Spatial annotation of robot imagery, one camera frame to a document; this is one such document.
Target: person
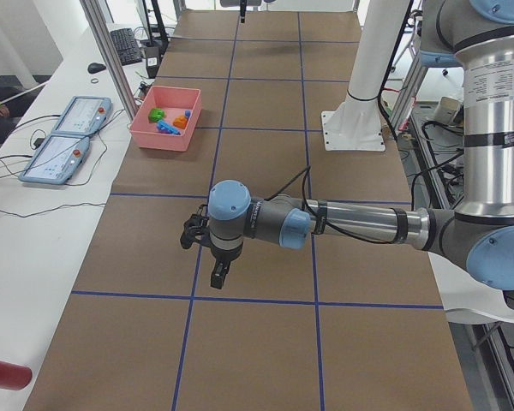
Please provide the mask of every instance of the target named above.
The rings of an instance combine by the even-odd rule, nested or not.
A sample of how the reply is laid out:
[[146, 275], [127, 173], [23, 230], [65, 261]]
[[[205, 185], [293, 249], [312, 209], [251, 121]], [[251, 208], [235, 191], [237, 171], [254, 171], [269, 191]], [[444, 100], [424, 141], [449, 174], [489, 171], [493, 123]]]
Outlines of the person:
[[[6, 98], [15, 96], [20, 91], [13, 87], [0, 86], [0, 102]], [[15, 128], [15, 123], [12, 121], [14, 117], [21, 117], [25, 114], [28, 108], [33, 103], [35, 97], [31, 93], [14, 98], [7, 104], [0, 106], [0, 144], [4, 143], [9, 134]]]

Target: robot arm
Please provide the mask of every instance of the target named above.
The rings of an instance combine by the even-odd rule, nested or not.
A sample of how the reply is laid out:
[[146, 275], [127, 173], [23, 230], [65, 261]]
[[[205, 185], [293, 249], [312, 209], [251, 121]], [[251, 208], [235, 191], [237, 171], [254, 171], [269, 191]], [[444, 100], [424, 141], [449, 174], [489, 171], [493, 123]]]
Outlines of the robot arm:
[[477, 281], [514, 289], [514, 1], [427, 0], [423, 17], [422, 46], [439, 61], [455, 53], [464, 68], [461, 204], [403, 211], [306, 200], [304, 193], [302, 200], [263, 200], [240, 182], [220, 182], [210, 192], [209, 217], [200, 208], [181, 237], [184, 248], [211, 248], [213, 287], [223, 287], [244, 237], [300, 248], [312, 231], [407, 243], [448, 258]]

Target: pink bin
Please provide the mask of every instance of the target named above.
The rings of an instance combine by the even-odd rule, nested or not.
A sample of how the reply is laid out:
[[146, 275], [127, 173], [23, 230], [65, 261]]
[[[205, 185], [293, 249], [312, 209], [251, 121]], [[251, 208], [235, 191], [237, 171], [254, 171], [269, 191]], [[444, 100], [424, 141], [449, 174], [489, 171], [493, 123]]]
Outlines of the pink bin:
[[[152, 86], [129, 128], [137, 146], [174, 152], [187, 151], [202, 109], [200, 95], [200, 90], [196, 88]], [[177, 128], [181, 135], [160, 133], [156, 123], [148, 121], [148, 113], [155, 107], [165, 111], [163, 120], [169, 124], [184, 115], [185, 110], [190, 110], [187, 127]]]

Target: light blue joint cover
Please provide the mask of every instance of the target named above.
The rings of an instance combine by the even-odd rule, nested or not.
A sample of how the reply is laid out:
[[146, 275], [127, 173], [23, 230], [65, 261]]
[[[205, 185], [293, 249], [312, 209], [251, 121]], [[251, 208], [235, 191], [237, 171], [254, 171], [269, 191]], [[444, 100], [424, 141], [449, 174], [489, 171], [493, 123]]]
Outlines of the light blue joint cover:
[[285, 218], [280, 230], [280, 247], [302, 248], [310, 231], [310, 216], [307, 212], [294, 208]]
[[470, 0], [470, 4], [486, 19], [514, 24], [514, 0]]
[[470, 250], [467, 272], [494, 289], [514, 289], [514, 226], [497, 229]]
[[448, 69], [449, 67], [461, 67], [451, 53], [435, 53], [433, 51], [421, 50], [421, 64], [425, 67]]
[[246, 186], [234, 180], [224, 180], [215, 184], [209, 193], [207, 210], [216, 220], [230, 221], [245, 214], [250, 202]]

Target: green object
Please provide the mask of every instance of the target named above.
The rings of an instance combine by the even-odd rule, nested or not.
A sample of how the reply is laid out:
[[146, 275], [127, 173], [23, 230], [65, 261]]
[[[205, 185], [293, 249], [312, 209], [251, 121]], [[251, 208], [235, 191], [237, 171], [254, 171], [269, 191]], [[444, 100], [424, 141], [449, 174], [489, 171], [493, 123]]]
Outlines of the green object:
[[148, 121], [149, 122], [159, 122], [160, 120], [162, 120], [164, 118], [164, 116], [165, 116], [165, 111], [154, 107], [148, 113]]

